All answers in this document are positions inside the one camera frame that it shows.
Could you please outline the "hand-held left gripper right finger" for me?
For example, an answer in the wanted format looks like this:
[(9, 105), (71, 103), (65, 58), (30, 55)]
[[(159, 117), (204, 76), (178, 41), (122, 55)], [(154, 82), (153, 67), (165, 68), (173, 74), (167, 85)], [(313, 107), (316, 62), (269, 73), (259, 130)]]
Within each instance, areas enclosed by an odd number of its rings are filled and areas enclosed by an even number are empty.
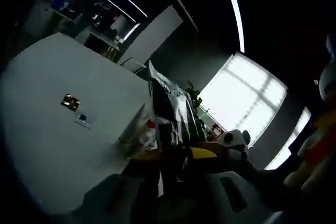
[(247, 161), (240, 151), (224, 147), (192, 147), (189, 188), (200, 205), (198, 222), (269, 223), (273, 211), (245, 175)]

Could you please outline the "person's right hand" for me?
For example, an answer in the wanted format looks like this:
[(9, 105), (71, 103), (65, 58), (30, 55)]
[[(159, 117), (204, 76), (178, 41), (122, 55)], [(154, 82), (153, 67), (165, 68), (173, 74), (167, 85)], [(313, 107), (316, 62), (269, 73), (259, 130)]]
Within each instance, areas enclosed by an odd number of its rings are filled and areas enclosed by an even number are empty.
[(247, 156), (241, 156), (235, 166), (237, 174), (255, 184), (263, 184), (276, 178), (275, 172), (265, 169), (257, 169), (253, 166), (247, 159)]

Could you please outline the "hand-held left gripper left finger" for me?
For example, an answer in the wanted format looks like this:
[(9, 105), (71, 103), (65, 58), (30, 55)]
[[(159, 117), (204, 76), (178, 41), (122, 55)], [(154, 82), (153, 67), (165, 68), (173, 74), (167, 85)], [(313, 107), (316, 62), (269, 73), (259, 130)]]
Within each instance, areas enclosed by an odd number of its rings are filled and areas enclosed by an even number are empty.
[(137, 199), (148, 206), (158, 195), (160, 150), (132, 157), (121, 174), (112, 174), (83, 198), (83, 223), (131, 223)]

